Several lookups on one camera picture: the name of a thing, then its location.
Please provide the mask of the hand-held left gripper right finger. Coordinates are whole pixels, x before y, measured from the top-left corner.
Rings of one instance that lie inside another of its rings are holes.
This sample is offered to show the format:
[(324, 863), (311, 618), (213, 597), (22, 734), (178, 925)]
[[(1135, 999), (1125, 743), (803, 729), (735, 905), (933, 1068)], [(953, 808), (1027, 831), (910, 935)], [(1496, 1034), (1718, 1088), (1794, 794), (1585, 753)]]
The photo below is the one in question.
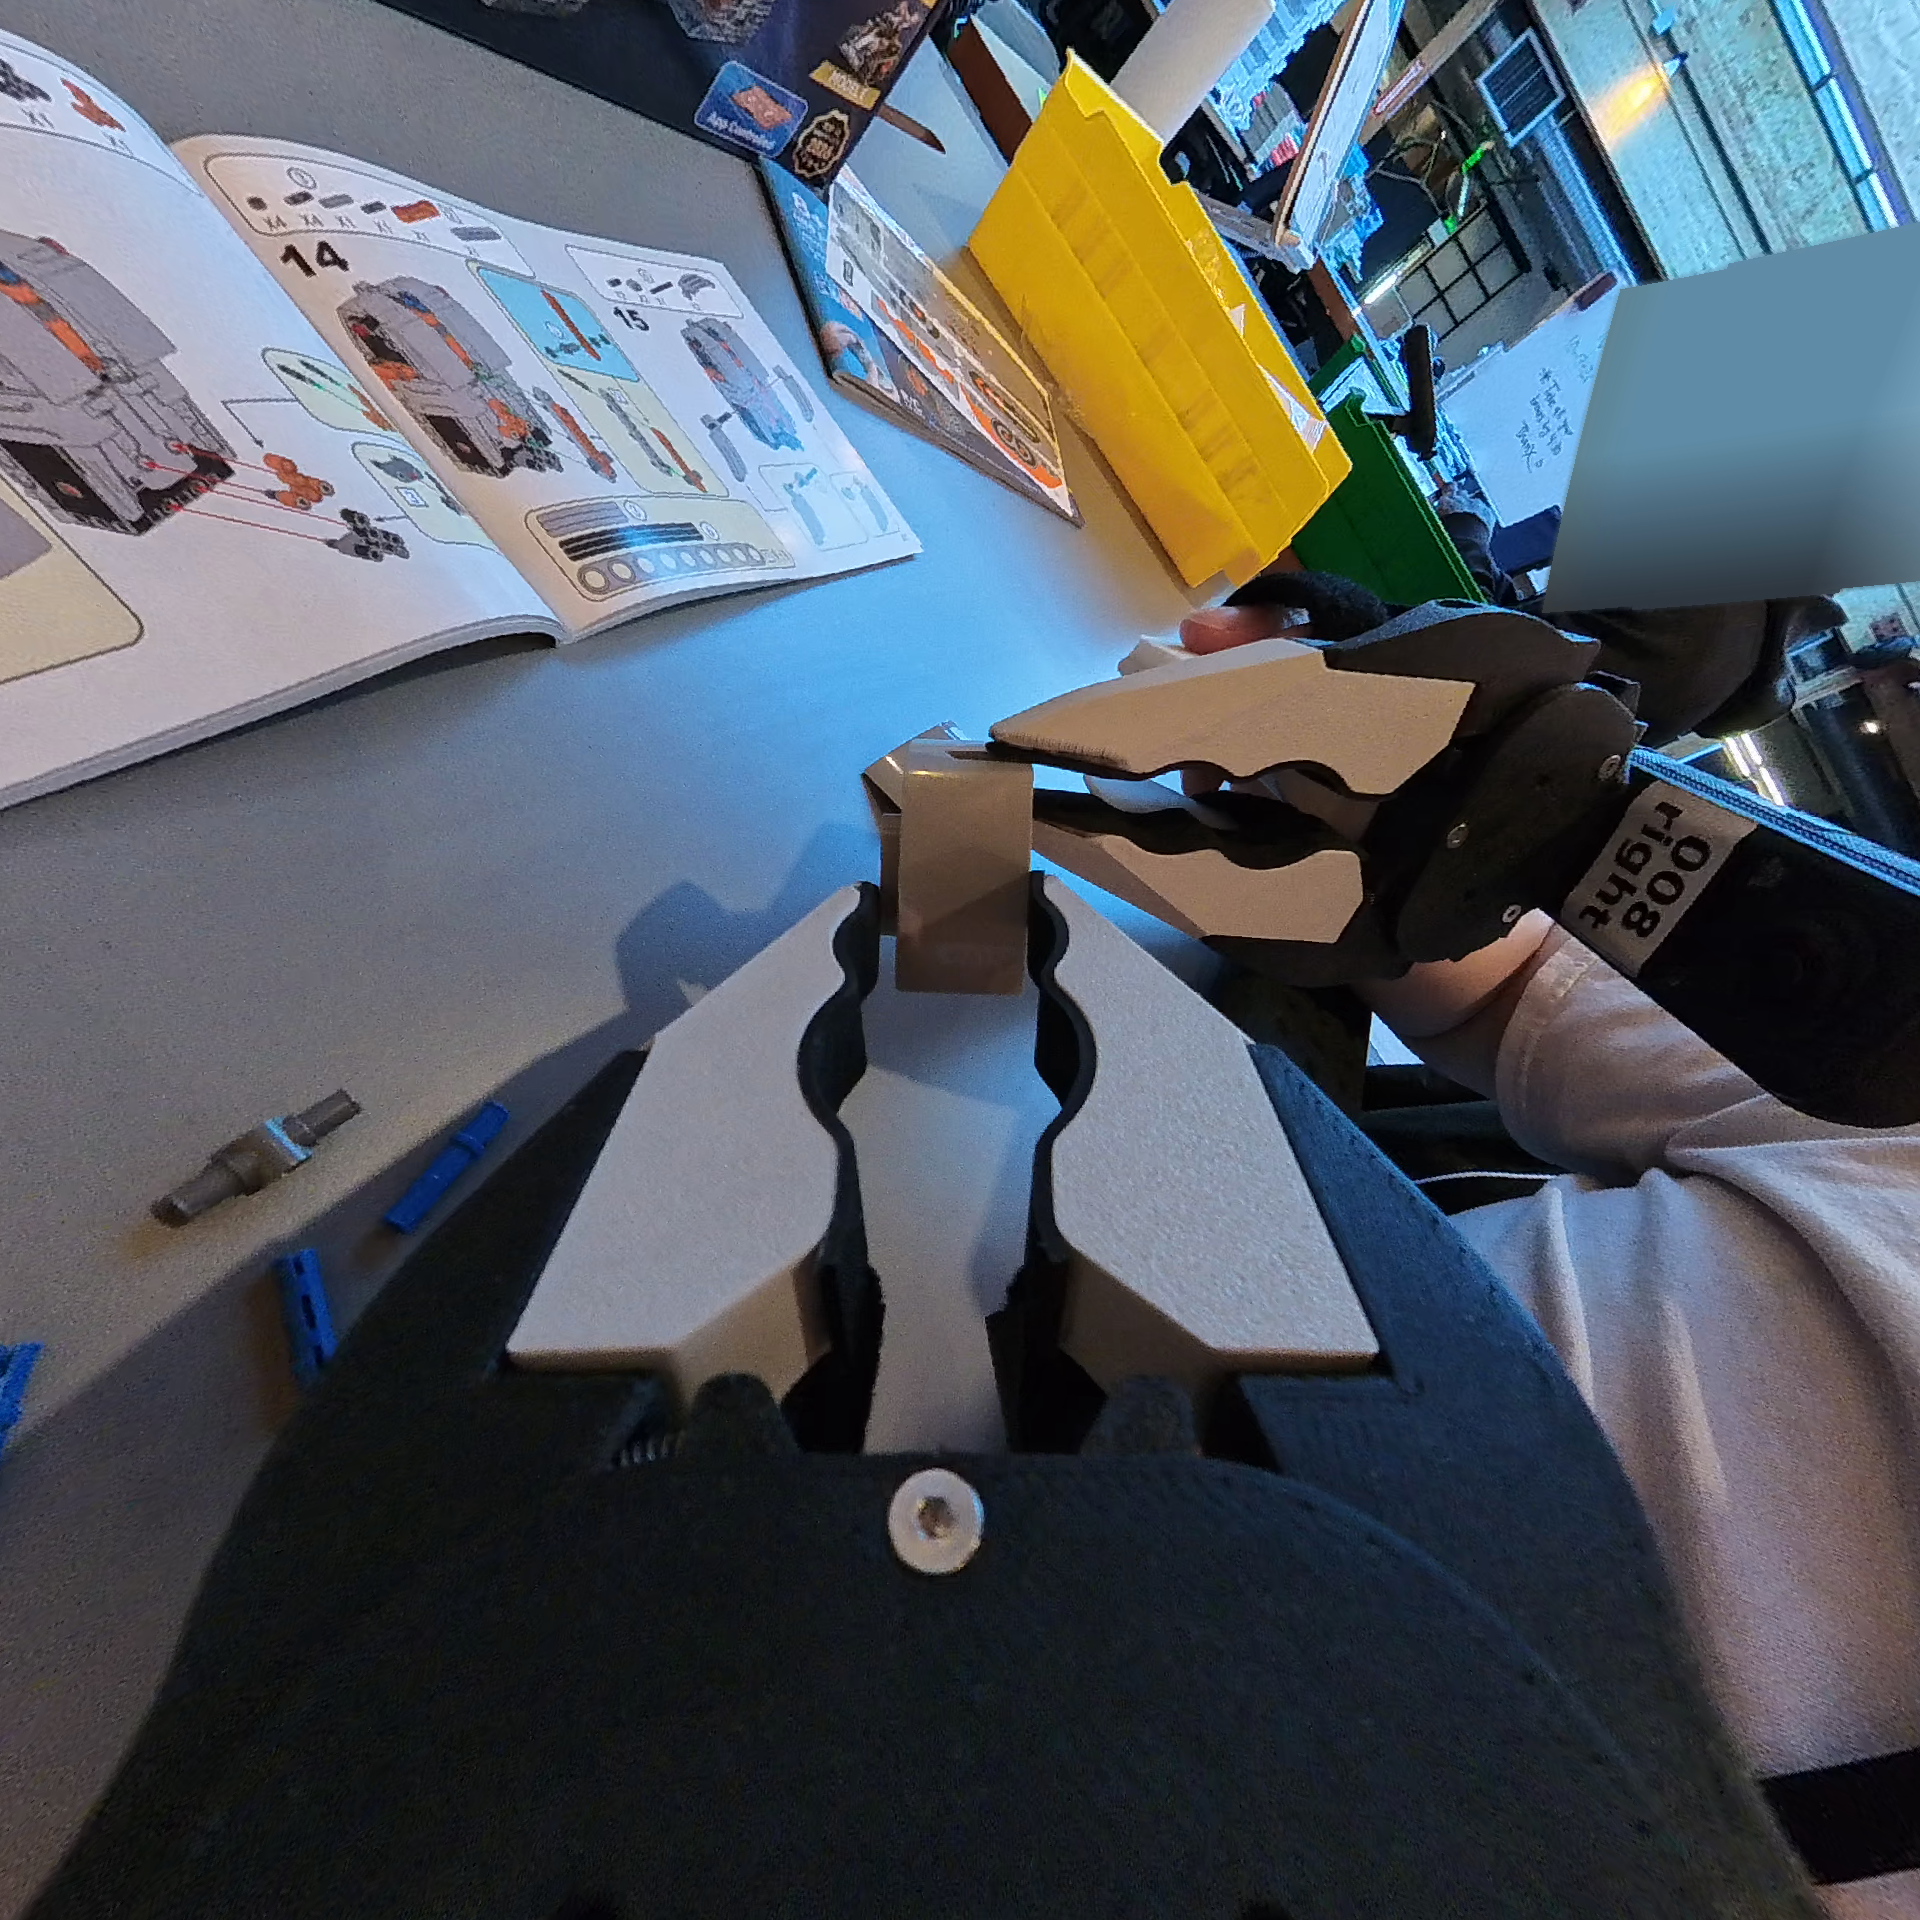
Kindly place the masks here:
[(1377, 1336), (1239, 1026), (1033, 877), (1037, 1063), (1063, 1109), (990, 1348), (1016, 1448), (1071, 1454), (1130, 1377), (1360, 1374)]

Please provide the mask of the black dimpled pad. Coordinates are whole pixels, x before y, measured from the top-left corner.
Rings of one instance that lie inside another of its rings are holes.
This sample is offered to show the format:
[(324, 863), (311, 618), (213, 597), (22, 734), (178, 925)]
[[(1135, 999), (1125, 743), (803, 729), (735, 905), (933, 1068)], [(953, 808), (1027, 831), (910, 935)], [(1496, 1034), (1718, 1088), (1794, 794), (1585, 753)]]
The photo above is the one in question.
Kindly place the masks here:
[(1498, 1107), (1437, 1068), (1368, 1068), (1371, 1011), (1353, 988), (1296, 988), (1223, 960), (1211, 1002), (1283, 1051), (1412, 1178), (1542, 1171)]

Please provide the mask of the person's right forearm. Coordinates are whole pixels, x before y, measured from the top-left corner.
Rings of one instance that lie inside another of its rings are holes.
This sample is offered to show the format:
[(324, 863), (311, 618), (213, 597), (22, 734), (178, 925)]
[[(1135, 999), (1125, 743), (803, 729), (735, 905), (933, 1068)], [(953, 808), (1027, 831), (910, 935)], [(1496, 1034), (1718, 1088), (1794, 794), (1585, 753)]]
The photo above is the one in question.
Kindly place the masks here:
[(1545, 911), (1528, 911), (1496, 944), (1455, 964), (1415, 964), (1398, 978), (1363, 982), (1360, 997), (1402, 1041), (1440, 1039), (1524, 977), (1554, 935), (1557, 925)]

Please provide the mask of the white sticker sheet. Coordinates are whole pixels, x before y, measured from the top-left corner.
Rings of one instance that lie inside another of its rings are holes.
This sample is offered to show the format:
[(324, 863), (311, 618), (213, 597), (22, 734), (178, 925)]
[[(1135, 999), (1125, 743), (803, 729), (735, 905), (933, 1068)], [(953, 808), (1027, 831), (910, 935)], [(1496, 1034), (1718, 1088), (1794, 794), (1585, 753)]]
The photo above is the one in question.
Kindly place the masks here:
[(827, 268), (880, 332), (898, 402), (966, 464), (1081, 521), (1045, 383), (918, 240), (842, 173)]

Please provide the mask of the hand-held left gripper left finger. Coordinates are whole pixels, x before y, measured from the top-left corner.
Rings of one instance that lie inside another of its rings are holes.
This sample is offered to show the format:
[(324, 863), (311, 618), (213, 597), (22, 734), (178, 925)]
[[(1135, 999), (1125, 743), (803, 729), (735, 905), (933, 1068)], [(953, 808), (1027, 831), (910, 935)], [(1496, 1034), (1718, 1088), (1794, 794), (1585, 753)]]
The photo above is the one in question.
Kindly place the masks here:
[(859, 1454), (882, 1293), (842, 1099), (867, 1070), (880, 892), (849, 883), (658, 1031), (508, 1350), (637, 1368), (681, 1415), (751, 1374), (808, 1448)]

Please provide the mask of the small grey axle pin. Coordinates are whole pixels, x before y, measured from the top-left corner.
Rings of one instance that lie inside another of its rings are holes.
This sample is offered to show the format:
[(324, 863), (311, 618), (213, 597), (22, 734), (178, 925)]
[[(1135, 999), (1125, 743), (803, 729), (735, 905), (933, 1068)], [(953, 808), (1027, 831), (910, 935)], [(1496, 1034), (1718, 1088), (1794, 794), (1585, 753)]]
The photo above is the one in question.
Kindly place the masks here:
[(263, 1190), (304, 1166), (315, 1145), (336, 1133), (336, 1127), (347, 1127), (359, 1109), (362, 1103), (353, 1092), (334, 1089), (301, 1113), (263, 1121), (219, 1145), (188, 1182), (159, 1195), (151, 1215), (170, 1226), (182, 1226), (216, 1203)]

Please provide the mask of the blue toy robot box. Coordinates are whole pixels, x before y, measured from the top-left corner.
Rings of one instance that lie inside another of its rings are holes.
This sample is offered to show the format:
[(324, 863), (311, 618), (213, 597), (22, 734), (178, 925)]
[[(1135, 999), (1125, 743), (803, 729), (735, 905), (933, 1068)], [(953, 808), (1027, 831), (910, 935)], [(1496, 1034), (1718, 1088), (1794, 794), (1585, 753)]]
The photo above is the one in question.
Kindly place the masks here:
[(827, 190), (953, 4), (400, 4), (400, 13)]

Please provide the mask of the white instruction booklet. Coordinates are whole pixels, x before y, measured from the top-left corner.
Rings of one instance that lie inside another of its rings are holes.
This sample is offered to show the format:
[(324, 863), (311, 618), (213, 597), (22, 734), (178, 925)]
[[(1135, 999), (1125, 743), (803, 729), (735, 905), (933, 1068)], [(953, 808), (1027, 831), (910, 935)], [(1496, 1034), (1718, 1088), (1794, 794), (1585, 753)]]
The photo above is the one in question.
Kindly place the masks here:
[(725, 265), (170, 148), (4, 36), (8, 807), (472, 635), (918, 550)]

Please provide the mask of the grey curved panel brick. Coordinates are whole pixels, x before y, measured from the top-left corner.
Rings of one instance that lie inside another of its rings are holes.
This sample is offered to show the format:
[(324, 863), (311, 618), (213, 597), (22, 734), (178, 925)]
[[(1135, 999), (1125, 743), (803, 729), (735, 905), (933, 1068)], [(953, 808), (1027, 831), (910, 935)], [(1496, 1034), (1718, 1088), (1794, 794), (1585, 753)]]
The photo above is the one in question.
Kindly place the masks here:
[(1018, 997), (1030, 969), (1033, 767), (933, 726), (864, 772), (882, 929), (906, 992)]

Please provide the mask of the white water bottle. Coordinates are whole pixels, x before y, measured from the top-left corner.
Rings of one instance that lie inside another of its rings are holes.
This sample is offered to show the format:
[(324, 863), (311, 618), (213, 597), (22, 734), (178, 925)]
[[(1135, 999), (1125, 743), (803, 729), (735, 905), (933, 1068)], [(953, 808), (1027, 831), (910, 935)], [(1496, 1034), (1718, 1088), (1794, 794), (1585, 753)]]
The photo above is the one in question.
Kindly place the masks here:
[(1116, 98), (1165, 150), (1217, 79), (1272, 22), (1275, 4), (1165, 4), (1113, 79)]

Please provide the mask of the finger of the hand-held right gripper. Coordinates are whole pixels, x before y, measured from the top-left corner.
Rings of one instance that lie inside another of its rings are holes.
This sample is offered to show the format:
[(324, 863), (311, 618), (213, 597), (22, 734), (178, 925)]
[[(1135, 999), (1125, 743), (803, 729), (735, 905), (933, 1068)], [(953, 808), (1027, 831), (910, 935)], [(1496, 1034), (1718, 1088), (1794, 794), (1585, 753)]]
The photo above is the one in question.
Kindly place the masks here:
[(1455, 740), (1472, 695), (1472, 681), (1339, 669), (1328, 649), (1261, 640), (1081, 684), (990, 737), (1103, 776), (1217, 767), (1254, 781), (1310, 763), (1357, 796), (1385, 796)]
[(1169, 794), (1116, 807), (1040, 790), (1033, 850), (1194, 939), (1336, 944), (1363, 905), (1363, 855), (1292, 807)]

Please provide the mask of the grey desk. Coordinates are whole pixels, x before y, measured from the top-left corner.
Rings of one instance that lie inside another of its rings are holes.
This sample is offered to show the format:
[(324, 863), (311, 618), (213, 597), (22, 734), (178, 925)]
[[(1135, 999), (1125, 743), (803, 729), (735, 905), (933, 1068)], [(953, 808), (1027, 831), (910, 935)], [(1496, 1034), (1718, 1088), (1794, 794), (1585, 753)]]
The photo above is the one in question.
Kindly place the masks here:
[[(378, 4), (4, 4), (168, 138), (306, 140), (519, 220), (732, 268), (818, 371), (747, 165)], [(136, 1729), (213, 1547), (299, 1407), (269, 1259), (320, 1248), (351, 1322), (378, 1224), (487, 1098), (491, 1166), (601, 1063), (877, 871), (859, 770), (1113, 672), (1186, 590), (1064, 425), (1075, 530), (824, 405), (925, 538), (882, 572), (487, 640), (4, 817), (4, 1915)], [(888, 1286), (877, 1445), (1004, 1448), (980, 1317), (1051, 1099), (1033, 1002), (870, 1002), (846, 1103)], [(270, 1113), (365, 1113), (193, 1226), (151, 1201)]]

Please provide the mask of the blue instruction leaflet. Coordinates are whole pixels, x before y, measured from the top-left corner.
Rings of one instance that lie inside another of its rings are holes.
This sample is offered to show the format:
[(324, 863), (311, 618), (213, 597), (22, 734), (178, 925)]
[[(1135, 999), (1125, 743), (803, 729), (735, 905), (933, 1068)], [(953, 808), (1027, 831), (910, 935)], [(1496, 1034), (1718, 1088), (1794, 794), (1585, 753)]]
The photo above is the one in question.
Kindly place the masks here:
[(814, 322), (814, 335), (818, 335), (824, 364), (832, 374), (832, 383), (839, 383), (842, 387), (854, 387), (855, 396), (873, 402), (880, 410), (895, 417), (898, 425), (910, 427), (925, 440), (944, 444), (898, 402), (898, 391), (888, 380), (888, 369), (885, 369), (885, 360), (880, 350), (877, 325), (855, 308), (849, 308), (842, 300), (842, 295), (836, 289), (836, 285), (830, 277), (830, 268), (827, 268), (830, 196), (820, 198), (803, 180), (798, 180), (794, 173), (787, 173), (784, 165), (779, 165), (771, 160), (762, 162), (762, 187), (768, 192), (771, 213), (782, 225), (782, 240), (784, 240), (792, 270), (800, 285), (808, 315)]

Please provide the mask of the yellow plastic bin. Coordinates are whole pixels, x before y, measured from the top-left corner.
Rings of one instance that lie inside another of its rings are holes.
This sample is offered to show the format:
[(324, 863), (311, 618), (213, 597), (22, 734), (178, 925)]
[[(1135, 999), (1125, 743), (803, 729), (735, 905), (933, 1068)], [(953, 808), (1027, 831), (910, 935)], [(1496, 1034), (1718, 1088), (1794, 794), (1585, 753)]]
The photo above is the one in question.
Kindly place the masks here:
[(1243, 585), (1353, 464), (1159, 140), (1079, 54), (971, 250), (1186, 585)]

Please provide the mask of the person's right hand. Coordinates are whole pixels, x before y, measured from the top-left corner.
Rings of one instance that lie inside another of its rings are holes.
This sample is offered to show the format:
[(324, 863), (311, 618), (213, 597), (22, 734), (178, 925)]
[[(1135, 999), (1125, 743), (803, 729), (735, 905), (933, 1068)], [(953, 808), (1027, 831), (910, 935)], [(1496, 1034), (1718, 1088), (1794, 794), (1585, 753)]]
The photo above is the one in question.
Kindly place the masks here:
[(1216, 657), (1234, 646), (1265, 640), (1287, 640), (1292, 646), (1319, 646), (1310, 609), (1292, 604), (1243, 604), (1192, 609), (1180, 622), (1180, 646), (1192, 657)]

